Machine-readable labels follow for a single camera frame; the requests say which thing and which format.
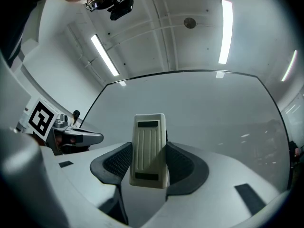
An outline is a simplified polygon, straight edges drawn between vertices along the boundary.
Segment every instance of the round ceiling fixture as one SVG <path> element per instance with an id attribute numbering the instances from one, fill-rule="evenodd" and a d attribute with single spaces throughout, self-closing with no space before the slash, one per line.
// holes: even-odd
<path id="1" fill-rule="evenodd" d="M 184 20 L 184 25 L 189 29 L 193 29 L 194 27 L 197 26 L 197 22 L 193 18 L 186 18 Z"/>

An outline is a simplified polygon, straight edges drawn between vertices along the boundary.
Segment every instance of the fluorescent light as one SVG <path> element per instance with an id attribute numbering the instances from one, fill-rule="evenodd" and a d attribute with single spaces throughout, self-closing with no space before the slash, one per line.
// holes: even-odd
<path id="1" fill-rule="evenodd" d="M 97 35 L 93 35 L 91 37 L 91 41 L 93 42 L 94 46 L 96 47 L 97 51 L 99 52 L 100 56 L 104 60 L 105 64 L 108 66 L 109 70 L 113 74 L 113 76 L 119 75 L 118 71 L 116 70 L 113 62 L 110 60 L 107 52 L 105 51 L 103 45 L 100 43 L 100 40 Z"/>
<path id="2" fill-rule="evenodd" d="M 295 107 L 295 105 L 293 105 L 293 107 L 291 107 L 291 108 L 286 112 L 286 114 L 289 113 L 294 107 Z"/>
<path id="3" fill-rule="evenodd" d="M 297 53 L 298 53 L 298 51 L 295 50 L 295 51 L 294 51 L 293 58 L 291 59 L 291 62 L 290 62 L 290 64 L 289 64 L 289 66 L 288 66 L 288 69 L 287 69 L 287 71 L 286 71 L 284 77 L 282 78 L 282 81 L 285 81 L 286 77 L 287 77 L 288 74 L 289 74 L 290 69 L 291 69 L 292 66 L 294 65 L 294 62 L 295 62 L 294 60 L 295 60 L 295 57 L 296 57 Z"/>
<path id="4" fill-rule="evenodd" d="M 298 106 L 298 107 L 297 107 L 297 108 L 296 108 L 296 109 L 295 109 L 293 112 L 291 112 L 291 113 L 294 113 L 294 112 L 295 112 L 297 109 L 299 109 L 299 108 L 300 108 L 300 106 L 301 106 L 301 105 L 299 105 L 299 106 Z"/>
<path id="5" fill-rule="evenodd" d="M 127 84 L 126 84 L 124 81 L 120 81 L 119 83 L 120 83 L 120 85 L 123 86 L 123 87 L 127 86 Z"/>
<path id="6" fill-rule="evenodd" d="M 217 78 L 223 78 L 225 75 L 224 72 L 217 72 Z"/>
<path id="7" fill-rule="evenodd" d="M 223 6 L 223 41 L 220 50 L 219 61 L 220 64 L 226 64 L 231 44 L 232 27 L 233 27 L 233 10 L 232 2 L 222 0 Z"/>

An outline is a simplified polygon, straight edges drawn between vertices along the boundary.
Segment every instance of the white ceiling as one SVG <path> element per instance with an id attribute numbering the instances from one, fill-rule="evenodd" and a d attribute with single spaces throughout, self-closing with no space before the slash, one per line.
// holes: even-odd
<path id="1" fill-rule="evenodd" d="M 117 21 L 111 21 L 106 10 L 89 12 L 81 6 L 74 21 L 65 27 L 65 34 L 72 38 L 71 46 L 82 56 L 84 66 L 98 74 L 103 86 L 150 73 L 222 69 L 258 76 L 277 102 L 286 101 L 284 107 L 304 82 L 304 71 L 299 67 L 301 51 L 290 76 L 281 82 L 294 50 L 299 50 L 284 11 L 275 0 L 229 1 L 234 15 L 226 65 L 218 64 L 223 33 L 221 0 L 134 0 L 132 12 Z M 187 17 L 197 21 L 196 28 L 183 25 Z M 94 34 L 98 34 L 119 76 L 114 77 L 100 58 L 90 40 Z"/>

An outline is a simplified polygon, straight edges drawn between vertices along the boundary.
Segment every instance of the black velcro strip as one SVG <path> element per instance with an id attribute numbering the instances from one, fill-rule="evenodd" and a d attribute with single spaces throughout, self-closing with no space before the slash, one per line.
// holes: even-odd
<path id="1" fill-rule="evenodd" d="M 158 121 L 138 122 L 138 127 L 158 127 Z"/>
<path id="2" fill-rule="evenodd" d="M 135 172 L 135 178 L 143 179 L 143 180 L 158 181 L 158 174 L 147 174 L 147 173 Z"/>
<path id="3" fill-rule="evenodd" d="M 66 167 L 68 165 L 73 165 L 74 163 L 72 163 L 71 161 L 64 161 L 64 162 L 60 162 L 59 165 L 61 168 Z"/>
<path id="4" fill-rule="evenodd" d="M 246 183 L 243 185 L 235 186 L 235 189 L 241 196 L 242 200 L 245 202 L 252 215 L 255 215 L 265 207 L 263 200 L 252 189 L 252 187 L 249 186 L 249 184 Z"/>

